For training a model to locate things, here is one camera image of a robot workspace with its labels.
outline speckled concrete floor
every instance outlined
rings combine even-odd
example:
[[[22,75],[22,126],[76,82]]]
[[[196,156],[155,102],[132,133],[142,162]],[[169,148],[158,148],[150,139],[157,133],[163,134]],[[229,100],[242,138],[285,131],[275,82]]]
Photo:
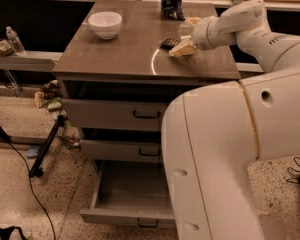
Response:
[[[12,136],[45,138],[54,123],[52,116],[35,108],[33,92],[21,96],[0,96],[0,125]],[[18,148],[26,158],[28,147]],[[31,166],[34,160],[26,161]],[[300,240],[300,186],[286,182],[289,166],[295,167],[293,157],[255,162],[248,167],[268,240]],[[174,229],[85,223],[79,211],[90,206],[95,172],[80,151],[69,151],[59,139],[52,142],[42,167],[44,175],[32,179],[32,183],[51,216],[57,239],[178,239]],[[53,239],[49,221],[30,192],[27,175],[18,154],[0,147],[0,227],[20,226],[29,239]],[[20,238],[14,233],[11,239]]]

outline white robotic arm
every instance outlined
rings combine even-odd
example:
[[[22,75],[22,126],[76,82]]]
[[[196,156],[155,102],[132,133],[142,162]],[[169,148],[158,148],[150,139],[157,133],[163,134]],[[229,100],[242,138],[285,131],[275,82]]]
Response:
[[[237,44],[267,74],[189,91],[166,110],[179,239],[264,239],[247,165],[300,153],[300,37],[271,32],[263,1],[251,0],[202,19],[191,39],[201,50]]]

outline drawer handle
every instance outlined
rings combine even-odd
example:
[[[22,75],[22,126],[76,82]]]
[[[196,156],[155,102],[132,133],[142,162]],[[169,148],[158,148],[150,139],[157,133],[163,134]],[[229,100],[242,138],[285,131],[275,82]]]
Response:
[[[155,115],[145,115],[133,110],[133,116],[141,119],[158,119],[160,117],[160,112],[158,111]]]
[[[161,150],[158,149],[158,152],[153,152],[153,153],[145,153],[145,152],[142,152],[142,149],[139,148],[139,155],[140,156],[160,156],[161,155]]]
[[[138,227],[140,228],[157,228],[159,224],[159,220],[156,220],[155,224],[143,224],[140,223],[140,219],[138,219]]]

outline closed drawer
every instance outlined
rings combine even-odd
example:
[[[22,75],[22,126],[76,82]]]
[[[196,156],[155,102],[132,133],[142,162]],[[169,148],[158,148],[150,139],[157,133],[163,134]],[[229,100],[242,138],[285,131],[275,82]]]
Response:
[[[87,223],[175,227],[164,168],[153,163],[105,162],[97,175]]]
[[[159,143],[81,140],[88,159],[162,163]]]
[[[158,131],[164,103],[64,99],[64,109],[74,126],[82,128]]]

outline plastic bottle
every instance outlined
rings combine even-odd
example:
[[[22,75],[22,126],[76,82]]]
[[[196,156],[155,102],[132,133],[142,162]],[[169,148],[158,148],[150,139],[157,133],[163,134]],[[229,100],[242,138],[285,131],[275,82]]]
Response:
[[[27,55],[17,32],[14,31],[10,26],[6,27],[6,35],[17,55]]]

